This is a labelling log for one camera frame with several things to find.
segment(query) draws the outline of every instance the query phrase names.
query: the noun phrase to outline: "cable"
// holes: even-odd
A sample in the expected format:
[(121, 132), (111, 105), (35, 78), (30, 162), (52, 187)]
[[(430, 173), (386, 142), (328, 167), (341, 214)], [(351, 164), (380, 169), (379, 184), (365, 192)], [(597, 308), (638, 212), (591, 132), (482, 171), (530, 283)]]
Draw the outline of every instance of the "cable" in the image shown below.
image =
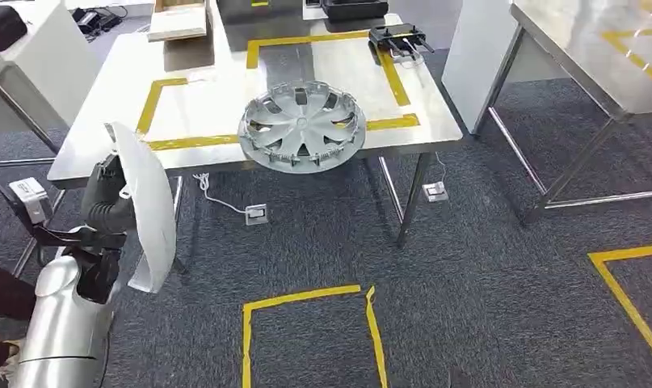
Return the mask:
[(210, 200), (211, 202), (216, 202), (218, 204), (224, 205), (225, 207), (233, 210), (235, 213), (247, 214), (247, 212), (245, 212), (243, 210), (240, 210), (240, 209), (238, 209), (235, 206), (232, 206), (230, 204), (226, 204), (222, 200), (212, 198), (211, 196), (209, 196), (207, 194), (207, 190), (209, 190), (209, 173), (208, 172), (205, 172), (203, 174), (194, 174), (192, 177), (200, 181), (200, 189), (204, 192), (204, 198)]
[(440, 154), (435, 152), (435, 157), (437, 158), (437, 162), (442, 166), (442, 178), (440, 178), (440, 182), (444, 182), (444, 177), (447, 176), (447, 166), (440, 160)]

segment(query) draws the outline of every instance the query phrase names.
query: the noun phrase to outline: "black object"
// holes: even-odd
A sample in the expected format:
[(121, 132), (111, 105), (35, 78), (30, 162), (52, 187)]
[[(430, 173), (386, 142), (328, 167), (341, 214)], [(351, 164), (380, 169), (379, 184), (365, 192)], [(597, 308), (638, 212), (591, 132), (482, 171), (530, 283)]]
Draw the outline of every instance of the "black object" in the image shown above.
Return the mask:
[(397, 24), (372, 28), (368, 38), (382, 50), (392, 50), (399, 57), (411, 55), (414, 59), (419, 51), (416, 46), (423, 46), (434, 53), (435, 50), (426, 42), (426, 34), (413, 24)]
[(0, 186), (0, 193), (39, 246), (65, 247), (62, 254), (76, 259), (81, 267), (78, 294), (104, 304), (119, 275), (121, 248), (126, 243), (126, 234), (121, 232), (136, 225), (133, 201), (119, 194), (124, 185), (118, 156), (110, 155), (95, 165), (81, 203), (82, 215), (90, 228), (82, 227), (75, 232), (51, 230), (42, 222), (33, 224), (14, 192)]
[(99, 21), (102, 18), (100, 14), (95, 11), (87, 11), (83, 17), (77, 21), (78, 28), (83, 34), (90, 34), (94, 30), (99, 29)]
[(82, 8), (76, 8), (73, 12), (71, 12), (71, 17), (74, 18), (74, 22), (76, 23), (83, 19), (83, 16), (85, 15), (86, 12)]
[(10, 6), (0, 6), (0, 51), (8, 49), (26, 33), (26, 24), (16, 10)]
[(321, 7), (332, 21), (382, 18), (389, 9), (387, 0), (322, 0)]
[(104, 32), (108, 32), (119, 24), (121, 24), (121, 18), (116, 15), (104, 16), (102, 17), (102, 20), (99, 21), (99, 26)]

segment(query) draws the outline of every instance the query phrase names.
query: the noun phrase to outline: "electrical outlet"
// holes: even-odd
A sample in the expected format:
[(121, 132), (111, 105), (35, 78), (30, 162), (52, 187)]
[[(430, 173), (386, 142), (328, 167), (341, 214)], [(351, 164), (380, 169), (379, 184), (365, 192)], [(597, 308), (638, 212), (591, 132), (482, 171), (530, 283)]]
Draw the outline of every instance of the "electrical outlet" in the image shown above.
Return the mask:
[(440, 202), (441, 200), (449, 199), (447, 189), (444, 188), (444, 182), (424, 184), (423, 194), (426, 195), (428, 202)]
[(251, 205), (245, 208), (245, 224), (259, 225), (268, 223), (268, 209), (266, 204)]

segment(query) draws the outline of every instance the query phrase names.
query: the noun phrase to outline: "silver cylinder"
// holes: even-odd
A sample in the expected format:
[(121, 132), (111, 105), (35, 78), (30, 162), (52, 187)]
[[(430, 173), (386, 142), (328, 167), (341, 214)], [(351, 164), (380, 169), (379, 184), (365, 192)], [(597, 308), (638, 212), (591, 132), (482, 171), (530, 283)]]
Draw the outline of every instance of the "silver cylinder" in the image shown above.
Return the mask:
[(102, 365), (118, 286), (104, 305), (82, 298), (76, 291), (80, 267), (62, 250), (38, 277), (14, 388), (89, 387)]

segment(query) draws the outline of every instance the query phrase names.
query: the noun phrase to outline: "gray carpet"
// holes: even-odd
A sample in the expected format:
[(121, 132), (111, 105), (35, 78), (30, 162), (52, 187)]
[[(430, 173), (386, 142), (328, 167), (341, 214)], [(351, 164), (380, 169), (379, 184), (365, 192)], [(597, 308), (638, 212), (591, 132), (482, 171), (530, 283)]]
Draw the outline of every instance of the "gray carpet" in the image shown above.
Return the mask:
[[(436, 80), (444, 56), (427, 57)], [(570, 81), (510, 86), (499, 110), (546, 182), (604, 121)], [(36, 143), (0, 137), (0, 155), (33, 154)], [(652, 188), (643, 150), (652, 150), (652, 123), (614, 137), (586, 170), (592, 180), (567, 195)], [(652, 244), (652, 200), (546, 213), (524, 228), (517, 214), (536, 191), (494, 123), (440, 157), (450, 201), (422, 203), (401, 250), (375, 159), (300, 177), (212, 174), (214, 196), (269, 204), (271, 223), (254, 227), (187, 177), (178, 254), (190, 272), (172, 273), (158, 295), (124, 291), (104, 386), (240, 386), (243, 303), (359, 284), (376, 286), (391, 387), (445, 387), (448, 375), (455, 388), (652, 387), (649, 346), (587, 258)], [(415, 158), (389, 160), (401, 196)], [(0, 170), (0, 183), (46, 171)], [(441, 174), (434, 163), (427, 180)], [(76, 225), (79, 198), (69, 194), (55, 226)], [(0, 266), (13, 268), (25, 240), (0, 199)], [(136, 256), (130, 250), (124, 267)], [(652, 259), (611, 269), (652, 325)], [(25, 278), (37, 272), (31, 264)], [(256, 387), (380, 385), (363, 294), (260, 310), (252, 324)], [(22, 334), (23, 324), (0, 319), (1, 336)]]

